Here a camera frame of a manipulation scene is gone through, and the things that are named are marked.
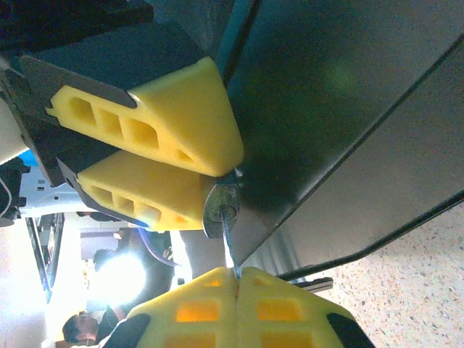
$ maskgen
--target blue cable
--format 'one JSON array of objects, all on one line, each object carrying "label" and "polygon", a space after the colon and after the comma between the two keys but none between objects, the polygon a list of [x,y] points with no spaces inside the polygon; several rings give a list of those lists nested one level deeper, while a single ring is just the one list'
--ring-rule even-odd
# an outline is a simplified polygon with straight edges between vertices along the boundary
[{"label": "blue cable", "polygon": [[178,263],[168,260],[166,257],[162,256],[162,253],[158,252],[153,246],[150,240],[148,239],[148,236],[146,234],[146,231],[142,227],[137,227],[138,234],[140,234],[140,238],[142,238],[143,243],[145,244],[145,247],[147,250],[152,254],[152,256],[157,259],[158,261],[164,263],[165,265],[175,267],[175,266],[181,266]]}]

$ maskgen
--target yellow plastic wedge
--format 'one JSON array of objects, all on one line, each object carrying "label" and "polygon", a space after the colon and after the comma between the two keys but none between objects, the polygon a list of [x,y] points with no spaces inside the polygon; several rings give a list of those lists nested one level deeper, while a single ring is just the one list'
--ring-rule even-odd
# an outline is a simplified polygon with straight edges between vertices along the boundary
[{"label": "yellow plastic wedge", "polygon": [[222,176],[244,157],[231,105],[206,57],[128,91],[131,109],[70,86],[52,98],[59,124],[158,162]]},{"label": "yellow plastic wedge", "polygon": [[151,320],[137,348],[343,348],[327,314],[352,315],[256,268],[217,268],[129,313]]},{"label": "yellow plastic wedge", "polygon": [[129,317],[151,317],[138,347],[236,348],[235,288],[233,271],[217,268],[134,308]]},{"label": "yellow plastic wedge", "polygon": [[154,231],[202,229],[211,179],[119,151],[78,173],[98,204],[146,223]]},{"label": "yellow plastic wedge", "polygon": [[238,347],[343,348],[327,314],[352,315],[330,301],[257,268],[240,280]]}]

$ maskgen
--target white wire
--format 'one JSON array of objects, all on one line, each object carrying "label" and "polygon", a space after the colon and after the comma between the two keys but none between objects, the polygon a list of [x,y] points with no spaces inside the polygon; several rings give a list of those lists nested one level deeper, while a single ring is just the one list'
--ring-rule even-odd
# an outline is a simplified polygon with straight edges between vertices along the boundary
[{"label": "white wire", "polygon": [[5,207],[5,209],[3,209],[3,212],[0,213],[0,218],[1,218],[5,214],[5,212],[7,212],[7,210],[9,209],[9,206],[12,205],[12,193],[1,178],[0,178],[0,184],[3,186],[3,188],[8,194],[8,204]]}]

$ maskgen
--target terrazzo floor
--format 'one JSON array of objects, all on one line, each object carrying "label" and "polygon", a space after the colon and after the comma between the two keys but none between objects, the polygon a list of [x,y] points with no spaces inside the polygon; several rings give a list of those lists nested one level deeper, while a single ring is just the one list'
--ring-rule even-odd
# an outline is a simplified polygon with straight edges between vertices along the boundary
[{"label": "terrazzo floor", "polygon": [[316,275],[376,347],[464,347],[464,203],[383,249]]}]

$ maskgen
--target black metal sheet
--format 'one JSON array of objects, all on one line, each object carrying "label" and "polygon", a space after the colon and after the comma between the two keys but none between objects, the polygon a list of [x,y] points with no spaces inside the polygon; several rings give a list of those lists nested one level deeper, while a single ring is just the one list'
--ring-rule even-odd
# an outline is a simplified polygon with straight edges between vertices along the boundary
[{"label": "black metal sheet", "polygon": [[333,267],[397,238],[396,230],[421,215],[422,223],[454,195],[463,199],[463,86],[461,43],[247,263],[296,278],[301,267],[309,266],[306,274],[324,262]]},{"label": "black metal sheet", "polygon": [[[233,229],[239,262],[459,38],[463,17],[458,0],[262,2],[228,87],[246,152]],[[295,224],[289,233],[306,231]],[[381,237],[366,233],[365,243]],[[324,252],[316,262],[339,255]]]}]

